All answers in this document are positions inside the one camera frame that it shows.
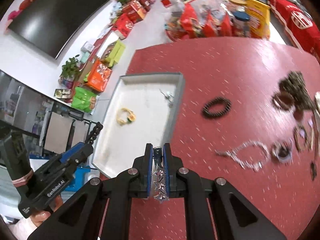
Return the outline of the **left hand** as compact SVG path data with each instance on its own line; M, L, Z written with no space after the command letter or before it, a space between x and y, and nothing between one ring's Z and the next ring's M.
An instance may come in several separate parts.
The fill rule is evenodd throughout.
M57 196L54 200L54 202L51 203L51 211L37 211L36 213L32 214L30 216L30 219L32 223L36 226L39 227L46 219L48 219L51 214L55 211L57 211L62 205L63 205L63 200L61 196Z

